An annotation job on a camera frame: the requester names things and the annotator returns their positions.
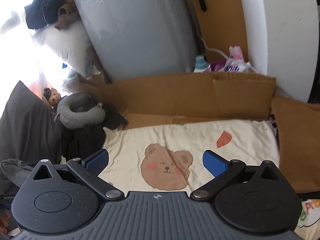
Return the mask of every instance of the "plastic-wrapped suitcase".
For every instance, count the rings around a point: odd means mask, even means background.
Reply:
[[[113,81],[190,72],[197,55],[185,0],[75,0]]]

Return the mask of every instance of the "gray travel neck pillow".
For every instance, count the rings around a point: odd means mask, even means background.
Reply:
[[[70,130],[101,124],[106,116],[101,106],[94,106],[86,112],[74,112],[90,99],[91,95],[88,93],[76,93],[61,99],[57,107],[57,117],[61,123]]]

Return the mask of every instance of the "bear print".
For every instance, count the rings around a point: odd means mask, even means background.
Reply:
[[[144,180],[159,190],[181,190],[188,185],[193,157],[188,151],[170,151],[160,144],[150,144],[141,164]]]

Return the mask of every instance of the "white wall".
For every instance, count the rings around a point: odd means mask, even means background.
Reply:
[[[316,0],[241,0],[249,60],[292,98],[308,101],[319,45]]]

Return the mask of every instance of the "triangular cutout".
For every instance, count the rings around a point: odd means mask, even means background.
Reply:
[[[270,167],[265,167],[262,175],[262,179],[272,179],[272,180],[278,180],[277,175],[273,172],[272,168]]]
[[[33,177],[33,179],[49,179],[52,178],[50,171],[48,170],[48,167],[45,165],[40,166],[37,173]]]

